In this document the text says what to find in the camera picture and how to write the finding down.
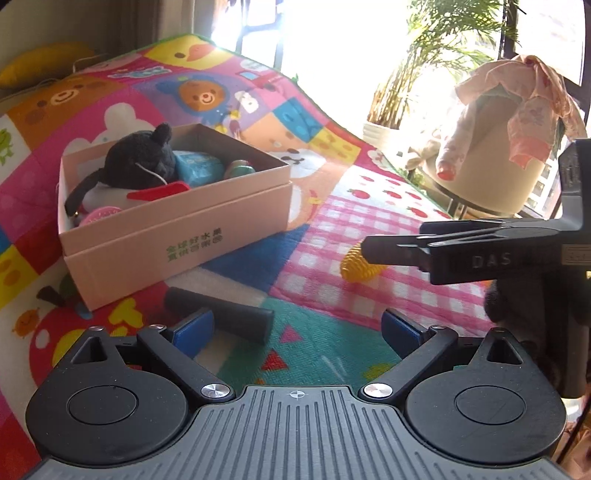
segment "crosshair marking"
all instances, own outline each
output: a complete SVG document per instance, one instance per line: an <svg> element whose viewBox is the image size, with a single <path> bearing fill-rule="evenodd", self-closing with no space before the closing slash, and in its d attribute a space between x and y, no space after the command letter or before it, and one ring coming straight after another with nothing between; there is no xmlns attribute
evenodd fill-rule
<svg viewBox="0 0 591 480"><path fill-rule="evenodd" d="M295 398L296 400L299 400L305 396L305 393L301 390L294 390L293 392L288 393L288 395L292 398Z"/></svg>

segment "yellow pillow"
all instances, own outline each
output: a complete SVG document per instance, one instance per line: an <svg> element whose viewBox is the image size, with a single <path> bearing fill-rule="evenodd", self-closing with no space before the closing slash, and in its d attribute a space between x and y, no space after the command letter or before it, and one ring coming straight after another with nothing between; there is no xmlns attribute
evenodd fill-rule
<svg viewBox="0 0 591 480"><path fill-rule="evenodd" d="M23 89L46 79L62 79L72 73L76 60L95 52L83 42L54 43L19 55L0 72L0 89Z"/></svg>

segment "pink gingham pattern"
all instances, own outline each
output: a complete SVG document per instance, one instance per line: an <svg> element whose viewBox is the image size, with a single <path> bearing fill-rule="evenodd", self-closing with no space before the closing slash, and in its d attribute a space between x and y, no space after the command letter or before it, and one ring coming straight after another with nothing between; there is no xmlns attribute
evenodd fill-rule
<svg viewBox="0 0 591 480"><path fill-rule="evenodd" d="M269 294L373 329L379 329L384 310L393 307L424 326L484 335L492 324L482 307L482 283L434 286L415 267L388 267L360 284L341 278L341 259L361 239L376 233L414 234L420 225L396 211L330 196Z"/></svg>

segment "black fur toy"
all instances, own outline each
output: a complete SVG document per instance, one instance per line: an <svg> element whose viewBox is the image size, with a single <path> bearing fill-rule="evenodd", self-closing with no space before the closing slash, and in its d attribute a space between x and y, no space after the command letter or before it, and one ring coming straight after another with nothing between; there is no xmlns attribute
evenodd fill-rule
<svg viewBox="0 0 591 480"><path fill-rule="evenodd" d="M88 175L68 195L66 214L75 215L85 195L99 182L119 189L144 190L178 180L171 137L169 124L160 124L153 132L123 137L107 152L105 166Z"/></svg>

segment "white plant pot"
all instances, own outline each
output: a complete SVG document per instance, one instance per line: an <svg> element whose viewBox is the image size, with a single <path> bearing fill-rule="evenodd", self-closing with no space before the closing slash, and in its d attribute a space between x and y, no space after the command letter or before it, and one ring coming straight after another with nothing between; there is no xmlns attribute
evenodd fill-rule
<svg viewBox="0 0 591 480"><path fill-rule="evenodd" d="M399 166L402 155L408 152L410 135L404 130L364 122L363 141L381 150L391 164Z"/></svg>

